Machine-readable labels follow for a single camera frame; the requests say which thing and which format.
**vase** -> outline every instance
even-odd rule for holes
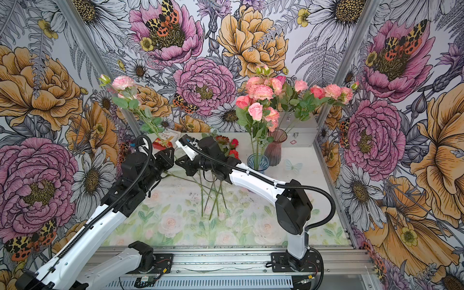
[[[274,141],[267,145],[264,156],[269,160],[269,166],[276,166],[282,159],[282,143],[287,140],[287,134],[282,129],[276,129],[269,136],[274,137]]]
[[[255,167],[255,154],[251,154],[247,161],[246,161],[246,164],[248,164],[248,167],[250,168],[254,168]],[[269,168],[269,160],[267,159],[266,156],[262,155],[262,154],[259,154],[258,155],[258,169],[256,171],[258,171],[259,173],[261,174],[264,174],[264,171]]]

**painted peony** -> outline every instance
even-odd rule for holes
[[[0,148],[0,238],[31,235],[51,219],[62,226],[70,203],[77,162],[71,152],[45,138]]]
[[[142,51],[149,55],[148,64],[152,67],[165,67],[186,62],[191,57],[200,55],[203,49],[203,28],[200,21],[195,22],[188,13],[187,7],[172,0],[174,9],[179,13],[179,23],[169,29],[168,35],[160,37],[145,26],[145,23],[153,18],[159,18],[161,5],[148,10],[140,8],[139,11],[129,12],[129,22],[135,42],[140,43]]]
[[[400,130],[401,118],[396,107],[385,100],[363,100],[351,116],[348,129],[347,164],[355,163],[372,180],[386,178],[404,154],[406,138]]]
[[[209,116],[211,110],[235,98],[235,83],[231,72],[212,60],[191,59],[173,77],[177,93],[187,103],[198,106],[197,113],[200,115]]]
[[[361,82],[367,91],[371,91],[378,98],[388,98],[397,103],[425,81],[432,68],[432,65],[426,64],[435,38],[428,39],[430,25],[426,24],[424,27],[420,37],[421,44],[416,51],[412,54],[398,53],[393,60],[388,61],[385,57],[388,51],[385,48],[385,40],[389,37],[401,39],[407,36],[412,26],[406,27],[405,23],[398,27],[396,22],[385,22],[374,37],[374,43],[367,49],[366,66],[361,72]]]

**artificial rose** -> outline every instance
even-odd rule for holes
[[[50,139],[28,138],[21,145],[0,148],[0,238],[3,243],[32,236],[45,223],[57,226],[74,213],[72,153]]]
[[[344,153],[347,164],[355,163],[372,180],[386,178],[405,151],[406,138],[400,127],[396,107],[385,100],[361,101],[349,121],[349,150]]]
[[[325,90],[317,84],[313,85],[310,90],[314,97],[318,98],[319,100],[325,97]]]
[[[135,86],[135,81],[128,76],[118,76],[111,84],[116,90],[124,90],[128,87]]]
[[[299,91],[307,90],[308,88],[309,87],[308,87],[307,82],[303,80],[295,81],[295,91],[299,92]]]
[[[325,87],[324,90],[326,97],[331,97],[335,100],[338,99],[338,97],[342,93],[342,89],[336,84],[330,84],[327,87]]]
[[[248,107],[249,105],[251,105],[252,103],[252,99],[250,99],[250,96],[249,95],[246,95],[246,96],[239,96],[237,98],[237,100],[235,101],[235,104],[237,105],[237,107],[241,108],[241,109],[245,109],[246,107]]]
[[[248,113],[255,121],[260,121],[263,117],[263,105],[260,103],[254,103],[248,107]]]
[[[274,91],[269,86],[263,84],[252,86],[248,90],[248,93],[250,97],[252,97],[255,100],[271,100],[274,98],[272,96],[274,94]]]

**pink peony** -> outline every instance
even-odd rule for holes
[[[125,88],[135,86],[135,81],[128,76],[118,76],[111,85],[116,90],[124,90]]]
[[[246,95],[246,96],[239,96],[237,98],[237,100],[235,101],[235,104],[237,105],[237,107],[241,108],[241,109],[245,109],[246,107],[248,107],[249,105],[251,105],[251,102],[253,100],[250,98],[249,95]]]
[[[250,97],[255,100],[271,100],[273,98],[274,91],[267,85],[259,84],[251,87],[248,90]]]
[[[313,93],[314,97],[318,98],[319,100],[325,97],[324,89],[318,86],[317,84],[311,87],[311,93]]]
[[[255,121],[260,121],[263,117],[263,105],[260,103],[254,103],[248,107],[248,113]]]
[[[343,87],[342,94],[343,103],[346,105],[353,98],[353,90],[351,88]]]
[[[3,242],[32,236],[55,219],[69,221],[73,175],[77,162],[71,152],[45,138],[28,138],[21,145],[0,148],[0,238]]]
[[[406,22],[398,26],[397,22],[385,22],[367,49],[366,66],[361,72],[361,82],[366,91],[371,91],[378,98],[388,98],[393,103],[404,100],[414,92],[427,78],[432,65],[427,65],[428,54],[435,38],[430,35],[430,21],[421,44],[412,54],[398,54],[392,61],[385,60],[385,40],[389,37],[401,39],[407,36],[414,23],[406,27]]]
[[[335,100],[338,99],[338,97],[342,93],[342,88],[340,88],[336,84],[330,84],[327,87],[325,87],[324,90],[325,90],[326,97],[331,97]]]
[[[271,107],[268,107],[267,110],[271,111],[269,115],[264,117],[266,121],[278,120],[279,119],[279,112]]]
[[[386,178],[405,151],[406,138],[400,127],[395,106],[386,100],[361,101],[349,120],[349,149],[344,154],[347,164],[361,167],[374,181]]]
[[[308,83],[300,80],[300,81],[295,81],[295,91],[303,91],[308,89]]]
[[[129,11],[129,22],[131,30],[135,33],[132,38],[141,46],[140,51],[148,55],[147,63],[153,68],[164,68],[173,64],[181,64],[192,57],[199,56],[203,49],[203,27],[201,22],[195,22],[190,16],[187,7],[182,8],[175,0],[172,0],[174,10],[179,14],[179,23],[174,24],[166,37],[158,37],[150,33],[145,25],[151,19],[159,19],[161,5],[153,8],[149,5],[148,10],[140,7],[139,10]]]

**flower bouquet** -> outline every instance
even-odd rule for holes
[[[160,133],[164,131],[161,126],[162,119],[160,117],[153,117],[152,112],[148,106],[143,106],[137,96],[137,86],[134,80],[128,76],[119,76],[111,82],[111,79],[106,75],[101,75],[99,78],[100,86],[108,87],[112,92],[117,92],[117,97],[113,97],[113,102],[121,109],[128,109],[133,114],[137,115],[144,124],[140,130],[147,133],[155,133],[157,140],[160,140],[165,148],[168,144]]]

